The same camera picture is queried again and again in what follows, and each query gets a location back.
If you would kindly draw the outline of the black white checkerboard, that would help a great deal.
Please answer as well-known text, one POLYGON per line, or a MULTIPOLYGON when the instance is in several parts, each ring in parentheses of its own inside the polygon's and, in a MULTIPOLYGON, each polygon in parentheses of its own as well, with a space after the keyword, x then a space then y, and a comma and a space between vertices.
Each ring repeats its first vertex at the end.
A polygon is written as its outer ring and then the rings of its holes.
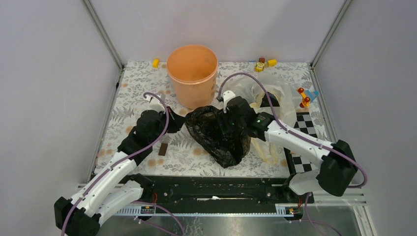
MULTIPOLYGON (((309 112, 297 113, 296 118, 294 129, 317 138, 317 132, 309 112)), ((297 155, 295 152, 284 148, 284 153, 290 174, 305 173, 317 169, 310 161, 297 155)))

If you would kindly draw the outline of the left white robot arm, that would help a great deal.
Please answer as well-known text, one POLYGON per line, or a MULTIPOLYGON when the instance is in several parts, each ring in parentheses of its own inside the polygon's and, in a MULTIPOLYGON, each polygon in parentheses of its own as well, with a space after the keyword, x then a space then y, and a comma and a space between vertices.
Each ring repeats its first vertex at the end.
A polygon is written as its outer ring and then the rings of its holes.
POLYGON ((127 204, 154 199, 153 182, 142 174, 132 175, 115 189, 166 133, 178 132, 183 125, 183 117, 166 106, 163 95, 146 92, 144 97, 149 108, 141 113, 108 164, 72 197, 55 202, 55 222, 61 235, 95 236, 103 223, 127 204))

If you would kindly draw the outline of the yellow toy block left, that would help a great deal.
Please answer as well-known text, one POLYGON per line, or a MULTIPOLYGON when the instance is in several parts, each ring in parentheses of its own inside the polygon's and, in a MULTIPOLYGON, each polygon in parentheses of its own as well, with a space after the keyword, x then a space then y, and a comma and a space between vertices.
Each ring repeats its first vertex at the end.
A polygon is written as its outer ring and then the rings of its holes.
POLYGON ((160 63, 160 60, 159 59, 154 59, 153 62, 152 62, 153 68, 158 68, 159 67, 159 63, 160 63))

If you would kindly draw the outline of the floral patterned table mat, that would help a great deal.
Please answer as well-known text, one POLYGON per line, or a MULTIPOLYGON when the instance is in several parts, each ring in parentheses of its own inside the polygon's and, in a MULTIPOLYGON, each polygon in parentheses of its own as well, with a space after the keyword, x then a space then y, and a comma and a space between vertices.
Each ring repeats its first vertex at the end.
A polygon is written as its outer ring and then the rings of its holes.
MULTIPOLYGON (((314 90, 310 69, 305 62, 280 62, 264 70, 277 75, 295 88, 314 90)), ((254 62, 220 62, 216 84, 237 75, 258 74, 254 62)), ((129 62, 124 70, 118 94, 112 110, 102 144, 97 154, 94 173, 99 173, 116 153, 122 140, 127 137, 142 111, 149 106, 144 100, 145 92, 165 95, 165 103, 175 113, 185 116, 189 109, 180 105, 166 69, 166 63, 153 68, 151 62, 129 62)), ((209 155, 183 127, 174 134, 164 135, 153 147, 153 151, 134 170, 143 175, 164 176, 198 176, 198 177, 282 177, 289 176, 287 161, 281 160, 277 165, 264 162, 249 152, 235 166, 223 168, 209 155), (165 156, 159 156, 162 143, 168 144, 165 156)))

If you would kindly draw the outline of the blue toy piece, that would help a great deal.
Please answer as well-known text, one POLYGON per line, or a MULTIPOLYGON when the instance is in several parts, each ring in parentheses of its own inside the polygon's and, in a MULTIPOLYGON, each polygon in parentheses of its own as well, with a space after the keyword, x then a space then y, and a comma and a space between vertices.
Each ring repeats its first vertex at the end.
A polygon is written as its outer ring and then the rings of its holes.
POLYGON ((320 93, 318 91, 309 91, 309 98, 311 99, 311 102, 313 102, 320 93))

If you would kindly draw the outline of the orange plastic trash bin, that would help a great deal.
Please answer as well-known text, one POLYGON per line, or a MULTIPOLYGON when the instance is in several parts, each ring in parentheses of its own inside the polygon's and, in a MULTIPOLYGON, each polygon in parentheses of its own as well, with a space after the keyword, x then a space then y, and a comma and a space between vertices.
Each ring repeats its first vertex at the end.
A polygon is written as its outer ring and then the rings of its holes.
POLYGON ((166 65, 179 104, 196 109, 213 101, 218 60, 211 49, 203 45, 179 47, 169 55, 166 65))

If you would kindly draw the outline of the yellow monkey toy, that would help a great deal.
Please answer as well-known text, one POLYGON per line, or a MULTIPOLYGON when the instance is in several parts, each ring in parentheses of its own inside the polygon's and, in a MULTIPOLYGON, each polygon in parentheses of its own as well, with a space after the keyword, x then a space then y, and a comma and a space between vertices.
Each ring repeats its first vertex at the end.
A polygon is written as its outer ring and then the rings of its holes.
POLYGON ((265 64, 263 62, 260 62, 260 61, 256 62, 256 65, 255 65, 256 72, 261 72, 264 70, 264 68, 265 68, 265 64))

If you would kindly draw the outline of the yellow red toy car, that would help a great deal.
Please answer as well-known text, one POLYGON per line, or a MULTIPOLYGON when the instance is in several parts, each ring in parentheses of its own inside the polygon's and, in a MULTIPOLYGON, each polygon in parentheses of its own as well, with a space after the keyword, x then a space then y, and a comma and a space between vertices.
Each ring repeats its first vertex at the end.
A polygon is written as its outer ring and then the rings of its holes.
POLYGON ((301 108, 309 107, 310 102, 311 102, 311 98, 309 96, 307 96, 306 91, 304 90, 304 88, 299 87, 297 89, 297 92, 302 96, 302 100, 301 100, 301 103, 300 103, 299 106, 301 108))

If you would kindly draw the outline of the small brown block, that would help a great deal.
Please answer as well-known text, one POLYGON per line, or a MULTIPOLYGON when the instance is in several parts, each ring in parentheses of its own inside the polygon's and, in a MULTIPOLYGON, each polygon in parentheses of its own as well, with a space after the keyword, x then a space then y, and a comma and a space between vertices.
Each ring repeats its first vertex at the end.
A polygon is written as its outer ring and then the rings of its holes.
POLYGON ((166 152, 167 152, 167 149, 168 149, 168 144, 167 143, 162 143, 160 145, 158 155, 159 156, 165 156, 166 152))

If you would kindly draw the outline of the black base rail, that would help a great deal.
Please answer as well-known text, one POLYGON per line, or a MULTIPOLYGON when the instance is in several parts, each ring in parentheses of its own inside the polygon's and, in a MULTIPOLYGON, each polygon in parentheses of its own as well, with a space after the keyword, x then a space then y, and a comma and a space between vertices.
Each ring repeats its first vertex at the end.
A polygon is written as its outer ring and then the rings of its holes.
POLYGON ((147 176, 153 183, 141 201, 178 214, 275 213, 276 204, 299 207, 312 196, 284 188, 283 178, 147 176))

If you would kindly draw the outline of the yellow toy block right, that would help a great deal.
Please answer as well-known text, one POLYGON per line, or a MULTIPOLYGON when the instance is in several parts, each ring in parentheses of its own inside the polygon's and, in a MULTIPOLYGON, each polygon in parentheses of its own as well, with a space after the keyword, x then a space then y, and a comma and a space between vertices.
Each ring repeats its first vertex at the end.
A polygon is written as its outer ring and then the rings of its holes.
POLYGON ((277 63, 278 63, 278 61, 276 59, 270 59, 270 60, 267 61, 267 66, 268 67, 274 67, 274 66, 277 65, 277 63))

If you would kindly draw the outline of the white translucent trash bag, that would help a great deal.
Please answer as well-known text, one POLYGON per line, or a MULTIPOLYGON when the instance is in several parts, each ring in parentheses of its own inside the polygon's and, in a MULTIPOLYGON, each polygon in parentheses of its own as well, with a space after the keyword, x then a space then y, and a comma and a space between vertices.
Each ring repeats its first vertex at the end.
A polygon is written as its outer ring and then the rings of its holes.
MULTIPOLYGON (((275 111, 284 124, 294 126, 296 122, 296 102, 300 101, 299 96, 295 94, 295 87, 270 72, 259 72, 254 77, 268 92, 272 107, 269 105, 265 92, 260 85, 245 75, 237 75, 229 79, 225 83, 221 94, 230 90, 235 95, 244 98, 256 113, 266 112, 271 115, 272 111, 275 111)), ((286 159, 281 145, 264 142, 257 138, 251 139, 250 151, 271 165, 277 165, 281 160, 286 159)))

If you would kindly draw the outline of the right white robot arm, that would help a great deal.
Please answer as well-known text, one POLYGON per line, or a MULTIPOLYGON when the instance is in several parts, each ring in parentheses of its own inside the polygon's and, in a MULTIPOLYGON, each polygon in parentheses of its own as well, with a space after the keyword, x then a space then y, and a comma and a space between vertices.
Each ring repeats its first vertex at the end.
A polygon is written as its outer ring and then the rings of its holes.
POLYGON ((251 138, 275 143, 307 159, 316 169, 296 173, 284 183, 282 196, 293 203, 308 192, 326 191, 341 197, 358 168, 349 145, 320 140, 281 122, 271 114, 256 113, 241 96, 228 90, 217 98, 223 109, 216 114, 223 134, 241 130, 251 138))

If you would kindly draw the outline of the yellow toy block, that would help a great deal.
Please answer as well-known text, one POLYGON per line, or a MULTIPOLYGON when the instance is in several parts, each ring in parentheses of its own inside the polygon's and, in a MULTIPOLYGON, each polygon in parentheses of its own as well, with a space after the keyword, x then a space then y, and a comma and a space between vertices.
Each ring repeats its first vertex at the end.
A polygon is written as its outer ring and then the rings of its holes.
POLYGON ((277 63, 278 63, 278 61, 276 59, 270 59, 270 60, 267 61, 267 66, 268 67, 274 67, 274 66, 277 65, 277 63))
POLYGON ((159 67, 159 63, 160 63, 160 60, 159 59, 154 59, 153 62, 152 62, 153 68, 158 68, 159 67))

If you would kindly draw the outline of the black plastic trash bag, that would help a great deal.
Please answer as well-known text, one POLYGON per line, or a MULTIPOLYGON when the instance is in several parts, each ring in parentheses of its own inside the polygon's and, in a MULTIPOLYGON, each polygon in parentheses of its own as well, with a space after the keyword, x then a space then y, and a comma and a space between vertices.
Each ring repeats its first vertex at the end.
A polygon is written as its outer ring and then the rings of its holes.
POLYGON ((223 168, 238 165, 250 151, 251 138, 238 128, 224 134, 217 117, 222 113, 212 105, 196 108, 185 116, 191 137, 223 168))

